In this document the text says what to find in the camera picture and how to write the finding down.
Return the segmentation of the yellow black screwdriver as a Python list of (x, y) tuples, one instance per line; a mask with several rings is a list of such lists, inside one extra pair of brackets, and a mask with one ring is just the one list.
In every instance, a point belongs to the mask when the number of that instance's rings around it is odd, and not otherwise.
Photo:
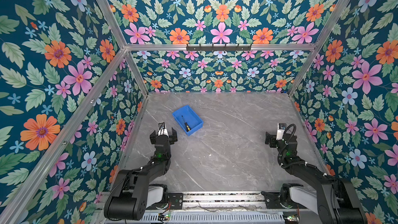
[(186, 122), (184, 116), (181, 116), (182, 120), (184, 121), (184, 125), (185, 125), (185, 129), (187, 132), (189, 132), (191, 130), (190, 126), (188, 125), (188, 123)]

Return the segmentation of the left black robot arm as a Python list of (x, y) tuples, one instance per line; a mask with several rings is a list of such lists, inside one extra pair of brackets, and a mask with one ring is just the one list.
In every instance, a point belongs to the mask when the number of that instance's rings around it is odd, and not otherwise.
[(143, 167), (118, 172), (114, 185), (104, 206), (104, 216), (108, 220), (140, 220), (147, 207), (159, 203), (163, 192), (152, 195), (149, 200), (150, 183), (165, 175), (171, 165), (171, 145), (178, 141), (176, 130), (168, 133), (165, 123), (158, 124), (158, 130), (150, 134), (150, 142), (155, 147), (154, 155)]

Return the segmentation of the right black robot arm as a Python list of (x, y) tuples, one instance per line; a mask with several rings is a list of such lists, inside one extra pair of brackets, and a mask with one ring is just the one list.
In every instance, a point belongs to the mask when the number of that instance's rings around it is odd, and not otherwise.
[(293, 133), (277, 135), (266, 133), (265, 144), (278, 151), (279, 166), (309, 186), (285, 183), (279, 193), (279, 202), (285, 208), (301, 205), (317, 214), (323, 224), (366, 224), (365, 211), (353, 184), (319, 170), (297, 155), (297, 141)]

